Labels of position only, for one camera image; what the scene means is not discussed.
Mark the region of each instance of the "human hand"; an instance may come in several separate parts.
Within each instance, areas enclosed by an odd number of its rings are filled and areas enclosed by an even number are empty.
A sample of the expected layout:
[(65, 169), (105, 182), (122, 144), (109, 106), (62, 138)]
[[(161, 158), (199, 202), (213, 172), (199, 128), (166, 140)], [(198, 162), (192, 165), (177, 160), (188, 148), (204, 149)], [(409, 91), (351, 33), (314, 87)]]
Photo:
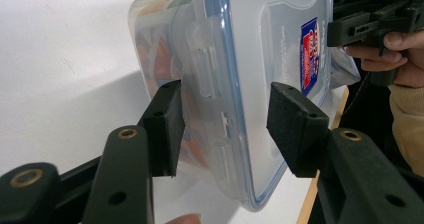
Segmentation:
[(172, 221), (169, 221), (166, 224), (201, 224), (200, 215), (187, 214), (184, 216), (180, 216)]
[(366, 71), (388, 71), (399, 67), (394, 83), (424, 87), (424, 30), (414, 33), (390, 32), (384, 36), (384, 45), (390, 51), (379, 56), (375, 46), (354, 45), (346, 48), (349, 56), (361, 59)]

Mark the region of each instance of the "plastic food container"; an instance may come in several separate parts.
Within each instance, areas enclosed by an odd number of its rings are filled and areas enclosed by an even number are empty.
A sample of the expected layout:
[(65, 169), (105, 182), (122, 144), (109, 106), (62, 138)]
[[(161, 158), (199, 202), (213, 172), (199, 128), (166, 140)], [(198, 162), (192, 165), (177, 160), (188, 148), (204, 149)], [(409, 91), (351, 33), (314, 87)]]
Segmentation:
[(316, 105), (329, 89), (332, 0), (135, 0), (129, 27), (151, 96), (182, 80), (180, 161), (212, 174), (250, 211), (286, 164), (266, 129), (271, 82)]

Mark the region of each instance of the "sleeve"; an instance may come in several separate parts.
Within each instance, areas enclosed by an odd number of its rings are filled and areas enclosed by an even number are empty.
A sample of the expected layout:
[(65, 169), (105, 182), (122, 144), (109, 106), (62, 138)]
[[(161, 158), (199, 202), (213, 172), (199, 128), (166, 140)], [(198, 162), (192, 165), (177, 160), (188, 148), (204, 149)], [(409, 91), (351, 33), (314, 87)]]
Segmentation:
[(390, 86), (393, 135), (412, 171), (424, 176), (424, 87)]

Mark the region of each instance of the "white surface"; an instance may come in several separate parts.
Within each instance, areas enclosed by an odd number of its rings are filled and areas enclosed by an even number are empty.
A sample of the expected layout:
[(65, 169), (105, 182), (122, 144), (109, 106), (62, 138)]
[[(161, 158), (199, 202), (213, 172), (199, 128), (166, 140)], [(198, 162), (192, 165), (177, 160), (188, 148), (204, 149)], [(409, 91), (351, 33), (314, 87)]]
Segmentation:
[[(133, 1), (0, 0), (0, 175), (31, 162), (66, 172), (138, 121), (148, 98), (127, 26)], [(327, 98), (331, 117), (341, 94)], [(176, 178), (154, 179), (155, 218), (295, 223), (309, 183), (287, 171), (268, 205), (249, 213), (180, 165)]]

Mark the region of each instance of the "wooden edge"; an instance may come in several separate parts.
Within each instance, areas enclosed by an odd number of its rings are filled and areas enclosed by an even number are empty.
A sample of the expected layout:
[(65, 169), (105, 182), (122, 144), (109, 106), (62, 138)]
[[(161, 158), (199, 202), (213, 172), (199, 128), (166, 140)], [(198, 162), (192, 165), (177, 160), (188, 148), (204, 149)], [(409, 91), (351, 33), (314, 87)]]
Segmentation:
[[(349, 95), (349, 89), (346, 87), (343, 96), (340, 101), (339, 108), (337, 109), (336, 116), (334, 117), (333, 123), (331, 124), (331, 129), (337, 128), (340, 124), (342, 118), (343, 110)], [(311, 215), (312, 207), (315, 202), (315, 197), (318, 193), (318, 178), (319, 171), (314, 179), (312, 179), (311, 184), (309, 185), (308, 192), (306, 193), (305, 201), (303, 202), (302, 209), (300, 210), (299, 218), (297, 219), (297, 224), (308, 223), (309, 216)]]

